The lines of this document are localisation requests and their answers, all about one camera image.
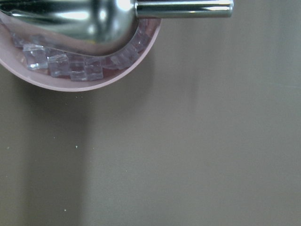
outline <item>cylindrical metal handle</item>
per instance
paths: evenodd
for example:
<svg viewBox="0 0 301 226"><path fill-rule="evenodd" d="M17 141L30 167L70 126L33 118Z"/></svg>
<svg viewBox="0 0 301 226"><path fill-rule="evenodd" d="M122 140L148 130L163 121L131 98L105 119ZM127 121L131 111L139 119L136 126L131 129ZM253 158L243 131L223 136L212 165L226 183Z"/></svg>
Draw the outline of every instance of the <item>cylindrical metal handle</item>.
<svg viewBox="0 0 301 226"><path fill-rule="evenodd" d="M233 0L138 0L139 18L230 17Z"/></svg>

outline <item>stainless steel scoop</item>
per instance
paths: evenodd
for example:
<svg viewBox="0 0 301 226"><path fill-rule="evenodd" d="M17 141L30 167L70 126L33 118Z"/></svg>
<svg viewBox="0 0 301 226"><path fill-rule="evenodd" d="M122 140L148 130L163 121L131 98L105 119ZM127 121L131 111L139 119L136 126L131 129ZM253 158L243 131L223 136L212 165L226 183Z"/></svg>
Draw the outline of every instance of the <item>stainless steel scoop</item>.
<svg viewBox="0 0 301 226"><path fill-rule="evenodd" d="M94 56L125 46L139 18L229 17L232 11L233 0L0 0L0 16L22 38Z"/></svg>

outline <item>pink bowl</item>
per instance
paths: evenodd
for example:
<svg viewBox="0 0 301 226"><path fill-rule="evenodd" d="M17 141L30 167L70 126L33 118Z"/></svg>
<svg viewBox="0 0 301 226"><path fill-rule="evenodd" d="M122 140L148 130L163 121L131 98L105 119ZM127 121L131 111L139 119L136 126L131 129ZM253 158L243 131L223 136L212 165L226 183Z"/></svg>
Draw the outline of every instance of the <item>pink bowl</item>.
<svg viewBox="0 0 301 226"><path fill-rule="evenodd" d="M154 44L160 30L161 20L150 19L146 32L151 37L146 50L137 61L125 70L107 71L103 80L97 81L71 81L70 79L52 78L50 75L30 71L25 66L25 58L22 50L16 48L11 40L9 31L0 24L0 63L19 78L42 88L79 92L107 86L130 73L145 58Z"/></svg>

